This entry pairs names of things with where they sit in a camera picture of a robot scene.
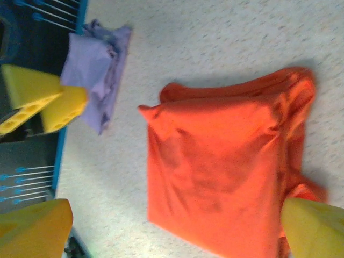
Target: folded purple fabric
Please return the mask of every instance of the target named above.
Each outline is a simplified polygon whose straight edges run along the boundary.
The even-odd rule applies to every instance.
[[[123,26],[110,31],[93,20],[83,32],[70,34],[61,82],[88,90],[90,101],[81,119],[102,134],[112,117],[132,30]]]

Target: folded orange shirt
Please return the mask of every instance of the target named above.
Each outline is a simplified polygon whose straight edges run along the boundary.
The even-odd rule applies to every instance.
[[[223,88],[168,84],[148,121],[148,219],[223,257],[288,257],[287,197],[326,201],[301,173],[309,69]]]

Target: speckled white surface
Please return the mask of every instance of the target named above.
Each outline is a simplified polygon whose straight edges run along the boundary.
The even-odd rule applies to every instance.
[[[134,27],[110,127],[99,137],[68,129],[58,197],[94,257],[215,257],[146,219],[146,123],[177,80],[192,87],[239,83],[293,65],[311,67],[318,95],[308,120],[304,173],[344,207],[343,0],[91,0],[88,20]]]

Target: orange t-shirt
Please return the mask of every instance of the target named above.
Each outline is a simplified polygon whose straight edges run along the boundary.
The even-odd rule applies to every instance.
[[[148,121],[148,219],[223,257],[287,257],[287,197],[326,201],[301,173],[309,69],[223,88],[168,84]]]

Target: blue frame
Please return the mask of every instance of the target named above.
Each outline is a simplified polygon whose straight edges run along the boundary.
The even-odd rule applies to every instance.
[[[78,10],[77,21],[76,21],[76,33],[81,35],[82,34],[82,26],[84,25],[86,11],[87,11],[88,0],[80,0],[80,7]],[[58,147],[56,149],[56,157],[55,157],[55,164],[54,164],[54,173],[53,173],[53,183],[52,183],[52,190],[53,196],[55,197],[56,189],[58,187],[60,170],[61,170],[61,162],[62,162],[62,155],[63,155],[63,148],[65,146],[67,135],[67,127],[65,126],[59,131],[59,139],[58,139]]]

